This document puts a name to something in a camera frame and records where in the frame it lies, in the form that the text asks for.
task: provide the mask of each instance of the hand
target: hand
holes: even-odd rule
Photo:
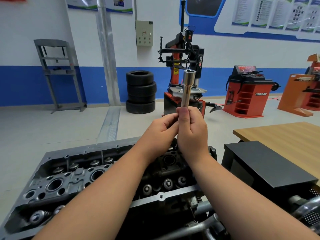
[[[133,149],[137,153],[142,153],[143,158],[146,158],[147,163],[150,164],[169,149],[174,137],[178,134],[178,129],[177,113],[155,119]]]
[[[208,128],[196,107],[178,107],[178,147],[188,163],[208,155]]]

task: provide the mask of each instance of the white floor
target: white floor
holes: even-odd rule
[[[224,99],[208,100],[224,103]],[[221,163],[223,146],[236,143],[234,129],[307,121],[320,126],[320,112],[312,117],[277,110],[279,101],[268,100],[263,118],[241,119],[224,111],[209,113],[208,145],[216,148]],[[48,151],[95,144],[108,111],[107,107],[58,111],[30,108],[0,108],[0,223],[23,190],[34,169]],[[150,123],[161,117],[163,102],[149,114],[130,114],[121,108],[117,139],[141,136]]]

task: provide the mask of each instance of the yellow warning sticker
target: yellow warning sticker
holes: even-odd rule
[[[178,75],[179,74],[179,69],[174,67],[173,68],[173,74],[174,75]]]

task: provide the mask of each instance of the engine block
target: engine block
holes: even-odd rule
[[[78,193],[117,163],[138,139],[47,152],[2,223],[0,239],[31,239]],[[208,147],[208,153],[217,160],[213,147]],[[182,227],[194,221],[202,196],[174,139],[169,150],[144,172],[117,238],[123,238],[128,231],[132,235],[144,230],[140,239],[151,239]]]

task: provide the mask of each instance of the forearm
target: forearm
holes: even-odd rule
[[[143,155],[132,148],[69,202],[34,239],[114,239],[147,166]]]
[[[318,239],[310,229],[211,157],[190,162],[198,184],[235,240]]]

